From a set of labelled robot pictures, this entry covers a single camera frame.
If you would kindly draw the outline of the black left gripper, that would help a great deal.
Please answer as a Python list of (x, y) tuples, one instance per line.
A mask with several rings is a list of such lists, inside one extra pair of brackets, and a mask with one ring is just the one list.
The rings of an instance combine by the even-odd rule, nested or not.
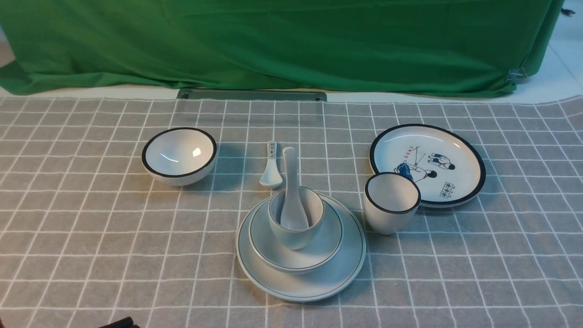
[(116, 322), (100, 326), (100, 328), (140, 328), (140, 326), (134, 323), (134, 320), (131, 316), (127, 316), (126, 318), (120, 319)]

